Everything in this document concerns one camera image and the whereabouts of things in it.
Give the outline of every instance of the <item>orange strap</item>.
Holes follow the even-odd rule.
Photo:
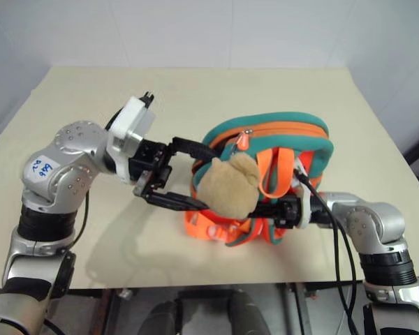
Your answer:
[[[270,165],[273,160],[273,149],[260,151],[256,154],[258,161],[260,183],[259,189],[263,195],[270,199],[277,199],[282,197],[288,192],[291,187],[293,176],[293,161],[295,160],[295,152],[292,149],[279,148],[278,161],[277,161],[277,187],[273,193],[267,193],[264,190],[264,180],[270,171]]]

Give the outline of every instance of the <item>white sticker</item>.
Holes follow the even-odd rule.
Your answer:
[[[27,167],[27,177],[32,182],[47,180],[58,167],[58,162],[45,156],[39,156]]]

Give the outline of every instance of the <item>plush toy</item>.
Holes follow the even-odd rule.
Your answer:
[[[249,155],[236,153],[224,162],[213,158],[198,185],[197,199],[220,216],[243,219],[256,208],[259,181],[258,166]]]

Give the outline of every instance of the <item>white backdrop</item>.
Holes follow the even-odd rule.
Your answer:
[[[0,132],[53,65],[348,66],[419,139],[419,0],[0,0]]]

